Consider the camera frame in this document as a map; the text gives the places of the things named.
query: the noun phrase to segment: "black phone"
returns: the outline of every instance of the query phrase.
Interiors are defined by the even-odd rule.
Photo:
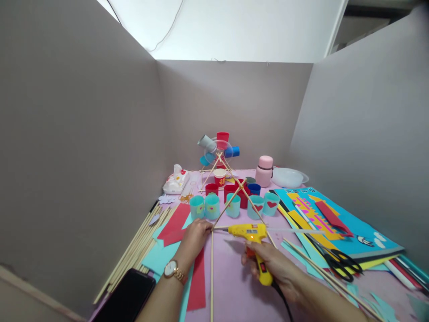
[[[153,277],[129,269],[93,322],[133,322],[155,285]]]

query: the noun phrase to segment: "gold watch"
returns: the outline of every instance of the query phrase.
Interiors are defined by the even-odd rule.
[[[164,276],[166,278],[170,278],[170,277],[174,276],[183,285],[185,285],[186,281],[188,280],[188,276],[179,269],[179,267],[177,265],[177,261],[175,261],[174,259],[172,259],[167,265],[165,265]]]

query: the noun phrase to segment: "yellow glue gun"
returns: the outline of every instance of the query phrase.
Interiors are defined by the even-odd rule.
[[[244,225],[234,225],[224,229],[228,231],[234,237],[244,237],[251,242],[262,243],[262,239],[267,237],[267,228],[264,224],[244,224]],[[247,248],[247,256],[253,256],[255,254],[256,260],[259,267],[259,281],[262,285],[271,286],[273,283],[273,276],[267,270],[264,261],[252,250]]]

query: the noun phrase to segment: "woman's left hand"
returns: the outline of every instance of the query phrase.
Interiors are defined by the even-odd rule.
[[[179,249],[173,257],[181,269],[186,272],[189,271],[194,260],[206,243],[206,239],[210,235],[212,227],[212,223],[197,218],[186,228]]]

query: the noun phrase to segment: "black scissors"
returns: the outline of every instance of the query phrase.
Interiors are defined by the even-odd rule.
[[[333,271],[343,271],[345,276],[342,274],[339,274],[339,276],[346,280],[347,282],[353,282],[353,276],[349,273],[349,271],[346,269],[346,267],[349,267],[356,273],[362,273],[362,267],[357,263],[353,258],[348,256],[347,254],[344,254],[343,252],[336,250],[336,249],[329,249],[325,246],[323,246],[321,243],[319,243],[313,236],[309,234],[305,234],[310,241],[313,243],[313,245],[318,249],[318,251],[322,254],[323,258],[328,263],[329,267]]]

